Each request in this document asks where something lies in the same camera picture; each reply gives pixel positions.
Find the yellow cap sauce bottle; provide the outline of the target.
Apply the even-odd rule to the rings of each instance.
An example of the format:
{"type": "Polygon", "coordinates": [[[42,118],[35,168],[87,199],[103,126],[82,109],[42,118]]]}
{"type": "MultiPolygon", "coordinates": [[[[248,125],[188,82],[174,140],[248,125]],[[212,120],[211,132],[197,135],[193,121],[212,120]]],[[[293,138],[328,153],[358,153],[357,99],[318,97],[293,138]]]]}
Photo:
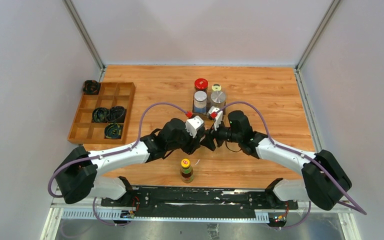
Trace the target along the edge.
{"type": "Polygon", "coordinates": [[[184,158],[180,162],[180,175],[181,179],[185,183],[190,183],[194,179],[194,170],[191,165],[191,161],[187,158],[184,158]]]}

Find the yellow lid spice bottle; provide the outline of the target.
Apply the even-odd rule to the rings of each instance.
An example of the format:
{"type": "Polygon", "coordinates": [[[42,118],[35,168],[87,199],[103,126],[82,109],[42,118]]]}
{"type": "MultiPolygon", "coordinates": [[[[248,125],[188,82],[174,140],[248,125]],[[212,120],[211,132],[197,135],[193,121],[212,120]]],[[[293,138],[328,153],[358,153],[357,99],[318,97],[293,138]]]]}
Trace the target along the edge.
{"type": "Polygon", "coordinates": [[[213,84],[213,85],[211,86],[211,91],[212,91],[212,92],[220,92],[220,91],[222,91],[222,90],[223,90],[222,86],[221,86],[220,84],[218,84],[218,83],[213,84]]]}

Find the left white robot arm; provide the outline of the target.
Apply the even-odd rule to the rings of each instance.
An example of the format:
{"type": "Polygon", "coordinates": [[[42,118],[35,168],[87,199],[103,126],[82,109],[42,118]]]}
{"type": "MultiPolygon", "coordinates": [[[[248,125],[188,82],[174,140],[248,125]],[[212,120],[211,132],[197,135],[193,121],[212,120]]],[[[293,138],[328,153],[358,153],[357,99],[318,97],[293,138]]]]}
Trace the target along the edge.
{"type": "Polygon", "coordinates": [[[130,165],[165,159],[178,149],[191,155],[200,147],[204,133],[205,123],[198,116],[186,121],[173,118],[163,128],[155,129],[138,142],[128,145],[98,151],[76,147],[53,176],[66,204],[98,197],[115,200],[126,207],[133,201],[129,182],[125,177],[109,178],[104,174],[130,165]]]}

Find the silver lid blue bottle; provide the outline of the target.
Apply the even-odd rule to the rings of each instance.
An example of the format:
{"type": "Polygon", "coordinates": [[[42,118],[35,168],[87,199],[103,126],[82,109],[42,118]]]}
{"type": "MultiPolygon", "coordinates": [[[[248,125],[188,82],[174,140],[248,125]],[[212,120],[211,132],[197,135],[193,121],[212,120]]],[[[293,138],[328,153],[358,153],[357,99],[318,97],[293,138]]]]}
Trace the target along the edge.
{"type": "Polygon", "coordinates": [[[205,114],[207,112],[207,94],[205,91],[196,91],[193,96],[193,112],[205,114]]]}

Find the silver lid glass jar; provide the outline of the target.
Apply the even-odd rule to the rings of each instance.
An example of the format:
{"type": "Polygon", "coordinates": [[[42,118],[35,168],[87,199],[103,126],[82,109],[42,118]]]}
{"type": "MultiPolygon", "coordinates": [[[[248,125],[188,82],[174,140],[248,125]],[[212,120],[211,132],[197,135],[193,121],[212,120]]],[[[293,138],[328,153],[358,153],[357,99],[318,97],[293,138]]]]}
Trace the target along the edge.
{"type": "Polygon", "coordinates": [[[210,107],[222,109],[226,105],[227,95],[221,91],[213,91],[210,95],[210,107]]]}

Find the red lid sauce jar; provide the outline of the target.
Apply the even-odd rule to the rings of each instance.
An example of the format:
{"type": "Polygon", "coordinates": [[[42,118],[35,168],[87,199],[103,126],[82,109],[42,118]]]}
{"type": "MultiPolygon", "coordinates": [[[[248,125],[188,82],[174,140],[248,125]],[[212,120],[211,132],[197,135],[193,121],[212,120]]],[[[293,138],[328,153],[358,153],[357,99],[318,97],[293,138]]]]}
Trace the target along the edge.
{"type": "Polygon", "coordinates": [[[202,92],[206,93],[207,90],[208,90],[208,86],[209,86],[209,83],[208,83],[208,81],[205,78],[197,78],[194,81],[194,90],[195,90],[195,92],[202,91],[202,92]]]}

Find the clear plastic organizer bin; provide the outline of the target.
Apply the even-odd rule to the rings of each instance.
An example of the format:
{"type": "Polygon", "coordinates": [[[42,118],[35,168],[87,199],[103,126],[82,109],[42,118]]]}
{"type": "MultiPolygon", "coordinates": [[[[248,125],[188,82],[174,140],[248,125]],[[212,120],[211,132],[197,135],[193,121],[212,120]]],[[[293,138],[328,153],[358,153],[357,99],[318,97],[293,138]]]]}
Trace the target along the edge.
{"type": "MultiPolygon", "coordinates": [[[[226,101],[225,101],[225,105],[226,105],[226,103],[227,103],[227,93],[224,91],[224,90],[222,90],[225,94],[226,94],[226,101]]],[[[202,117],[204,116],[204,115],[206,115],[206,116],[208,116],[209,114],[208,114],[208,112],[209,112],[209,110],[210,110],[210,95],[211,95],[211,93],[212,93],[212,90],[211,89],[208,89],[207,88],[207,92],[206,92],[206,94],[207,94],[207,109],[206,109],[206,113],[205,114],[201,114],[201,113],[194,113],[193,112],[193,103],[194,103],[194,94],[195,94],[195,88],[193,89],[193,95],[192,95],[192,113],[193,114],[196,114],[196,115],[201,115],[202,117]]]]}

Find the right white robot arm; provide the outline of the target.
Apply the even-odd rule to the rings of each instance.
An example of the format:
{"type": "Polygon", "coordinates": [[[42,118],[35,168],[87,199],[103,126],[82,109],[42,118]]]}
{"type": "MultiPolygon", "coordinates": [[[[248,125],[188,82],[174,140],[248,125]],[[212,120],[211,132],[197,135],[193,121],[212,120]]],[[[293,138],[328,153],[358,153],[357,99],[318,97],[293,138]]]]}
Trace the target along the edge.
{"type": "Polygon", "coordinates": [[[215,151],[224,142],[237,143],[246,155],[275,162],[302,176],[304,193],[289,190],[286,180],[281,179],[265,195],[270,208],[278,209],[287,200],[304,200],[329,211],[351,189],[350,178],[330,151],[299,150],[271,139],[268,134],[253,130],[241,110],[232,111],[227,118],[229,126],[220,121],[205,131],[202,146],[215,151]]]}

